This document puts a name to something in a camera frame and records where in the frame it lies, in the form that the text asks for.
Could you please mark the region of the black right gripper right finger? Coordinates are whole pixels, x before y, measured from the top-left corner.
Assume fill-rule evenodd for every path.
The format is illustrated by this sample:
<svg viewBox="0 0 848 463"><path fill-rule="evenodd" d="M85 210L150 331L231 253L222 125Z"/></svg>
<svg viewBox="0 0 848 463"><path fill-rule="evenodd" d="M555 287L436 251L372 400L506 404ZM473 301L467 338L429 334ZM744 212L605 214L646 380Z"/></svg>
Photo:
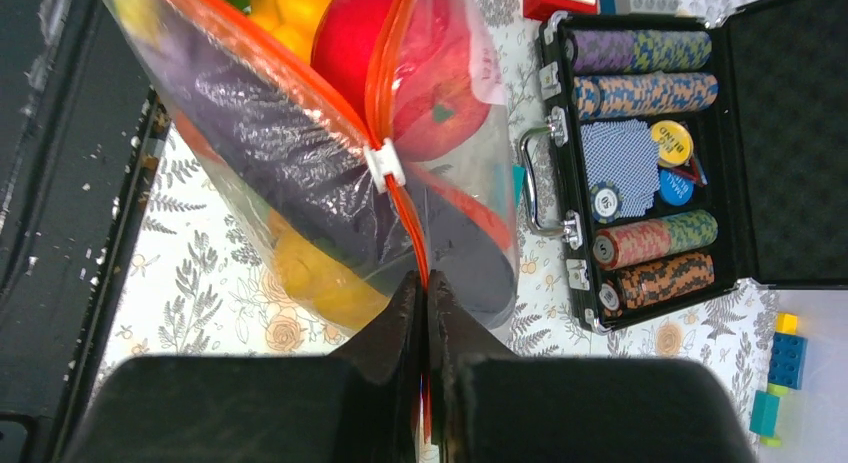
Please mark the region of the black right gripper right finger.
<svg viewBox="0 0 848 463"><path fill-rule="evenodd" d="M688 359L521 357L426 291L426 422L444 462L751 462L714 374Z"/></svg>

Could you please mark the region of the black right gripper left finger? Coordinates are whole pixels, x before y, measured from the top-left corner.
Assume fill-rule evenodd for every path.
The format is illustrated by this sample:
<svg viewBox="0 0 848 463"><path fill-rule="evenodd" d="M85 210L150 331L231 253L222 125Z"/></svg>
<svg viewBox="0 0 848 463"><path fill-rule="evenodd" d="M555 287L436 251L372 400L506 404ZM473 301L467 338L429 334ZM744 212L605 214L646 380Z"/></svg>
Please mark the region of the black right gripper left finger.
<svg viewBox="0 0 848 463"><path fill-rule="evenodd" d="M413 462L423 287L324 356L146 356L107 379L67 462Z"/></svg>

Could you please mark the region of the purple toy eggplant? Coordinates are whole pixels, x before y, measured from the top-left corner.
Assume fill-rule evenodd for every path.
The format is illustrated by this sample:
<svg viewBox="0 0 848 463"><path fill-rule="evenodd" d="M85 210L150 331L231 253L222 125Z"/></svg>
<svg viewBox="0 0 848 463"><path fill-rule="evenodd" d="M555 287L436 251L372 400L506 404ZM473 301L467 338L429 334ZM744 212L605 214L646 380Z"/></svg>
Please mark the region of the purple toy eggplant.
<svg viewBox="0 0 848 463"><path fill-rule="evenodd" d="M266 34L250 38L249 28L244 18L234 27L204 26L167 14L151 37L133 43L268 268L275 211L390 299L418 265L401 220L408 209L421 223L431 268L446 276L460 306L489 329L503 325L517 276L501 214L454 183L453 164L403 163L395 203L366 163L366 137L330 105L314 73Z"/></svg>

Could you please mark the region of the clear zip top bag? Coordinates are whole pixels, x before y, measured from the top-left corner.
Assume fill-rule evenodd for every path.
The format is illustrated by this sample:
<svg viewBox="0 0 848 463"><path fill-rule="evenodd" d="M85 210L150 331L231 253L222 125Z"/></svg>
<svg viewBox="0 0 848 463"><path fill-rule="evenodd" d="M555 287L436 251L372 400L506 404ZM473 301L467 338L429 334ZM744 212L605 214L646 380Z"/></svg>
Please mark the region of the clear zip top bag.
<svg viewBox="0 0 848 463"><path fill-rule="evenodd" d="M347 330L412 271L517 293L498 54L475 0L104 0L289 298Z"/></svg>

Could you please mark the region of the red toy apple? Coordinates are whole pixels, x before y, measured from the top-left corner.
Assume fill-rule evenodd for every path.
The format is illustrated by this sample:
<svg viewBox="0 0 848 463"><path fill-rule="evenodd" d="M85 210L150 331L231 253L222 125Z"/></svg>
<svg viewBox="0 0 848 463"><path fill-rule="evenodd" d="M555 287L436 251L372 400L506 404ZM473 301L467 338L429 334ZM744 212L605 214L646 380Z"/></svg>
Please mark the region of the red toy apple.
<svg viewBox="0 0 848 463"><path fill-rule="evenodd" d="M392 0L332 0L319 24L312 68L365 113L368 65ZM484 124L490 104L474 94L472 33L464 0L418 0L397 59L392 139L409 161L432 161Z"/></svg>

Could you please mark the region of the yellow toy bell pepper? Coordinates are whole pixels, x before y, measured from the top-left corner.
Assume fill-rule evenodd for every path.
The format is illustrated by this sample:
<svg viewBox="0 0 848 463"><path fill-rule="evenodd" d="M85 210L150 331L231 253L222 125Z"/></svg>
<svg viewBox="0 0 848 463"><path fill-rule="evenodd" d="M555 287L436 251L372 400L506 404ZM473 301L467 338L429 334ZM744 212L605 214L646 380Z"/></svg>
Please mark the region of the yellow toy bell pepper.
<svg viewBox="0 0 848 463"><path fill-rule="evenodd" d="M250 0L249 18L305 63L332 0Z"/></svg>

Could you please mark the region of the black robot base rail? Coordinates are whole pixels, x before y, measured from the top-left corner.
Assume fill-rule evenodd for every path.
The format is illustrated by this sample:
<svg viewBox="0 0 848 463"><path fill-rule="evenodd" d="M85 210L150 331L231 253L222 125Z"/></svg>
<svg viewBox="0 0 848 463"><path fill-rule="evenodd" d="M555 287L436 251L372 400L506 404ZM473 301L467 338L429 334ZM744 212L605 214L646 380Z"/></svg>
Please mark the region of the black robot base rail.
<svg viewBox="0 0 848 463"><path fill-rule="evenodd" d="M1 0L1 458L56 462L92 393L156 111L102 0Z"/></svg>

